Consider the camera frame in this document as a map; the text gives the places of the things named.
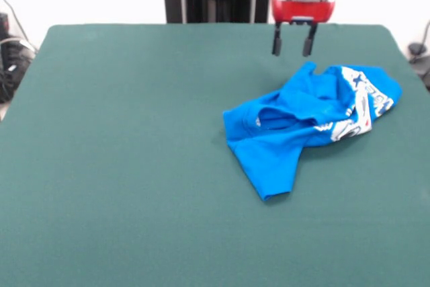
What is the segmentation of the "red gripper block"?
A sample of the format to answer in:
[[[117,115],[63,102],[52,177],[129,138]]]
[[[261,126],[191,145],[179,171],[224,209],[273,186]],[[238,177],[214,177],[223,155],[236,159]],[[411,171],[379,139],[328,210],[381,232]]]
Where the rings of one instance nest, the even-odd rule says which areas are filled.
[[[330,20],[335,2],[329,0],[271,0],[272,16],[275,23],[272,55],[279,56],[282,49],[282,23],[311,22],[309,33],[304,41],[302,55],[310,56],[318,24]]]

